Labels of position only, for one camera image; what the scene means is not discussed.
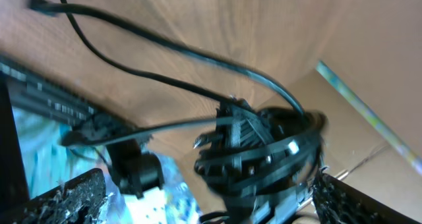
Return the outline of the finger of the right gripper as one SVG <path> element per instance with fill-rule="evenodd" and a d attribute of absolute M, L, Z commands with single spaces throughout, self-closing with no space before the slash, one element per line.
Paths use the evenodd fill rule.
<path fill-rule="evenodd" d="M 232 117 L 233 120 L 227 125 L 218 122 L 214 131 L 199 135 L 194 148 L 207 144 L 212 148 L 255 148 L 275 142 L 269 120 L 254 111 L 244 99 L 221 102 L 216 109 L 216 117 Z"/>

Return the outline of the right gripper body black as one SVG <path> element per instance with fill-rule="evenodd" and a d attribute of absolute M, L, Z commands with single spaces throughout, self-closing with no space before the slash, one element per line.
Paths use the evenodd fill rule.
<path fill-rule="evenodd" d="M 272 162 L 263 162 L 243 180 L 229 176 L 228 165 L 209 158 L 221 158 L 212 151 L 201 151 L 195 172 L 226 206 L 225 211 L 202 215 L 201 223 L 285 223 L 298 207 L 311 197 L 308 180 L 317 169 L 317 153 L 298 152 Z"/>

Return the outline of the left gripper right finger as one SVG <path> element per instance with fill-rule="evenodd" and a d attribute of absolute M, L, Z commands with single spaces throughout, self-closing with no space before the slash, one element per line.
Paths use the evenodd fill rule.
<path fill-rule="evenodd" d="M 323 172 L 313 181 L 313 203 L 321 223 L 419 224 Z"/>

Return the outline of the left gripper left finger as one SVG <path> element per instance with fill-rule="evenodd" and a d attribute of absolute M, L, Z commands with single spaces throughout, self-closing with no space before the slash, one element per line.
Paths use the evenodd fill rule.
<path fill-rule="evenodd" d="M 1 214 L 2 223 L 95 223 L 106 203 L 103 171 L 91 169 Z"/>

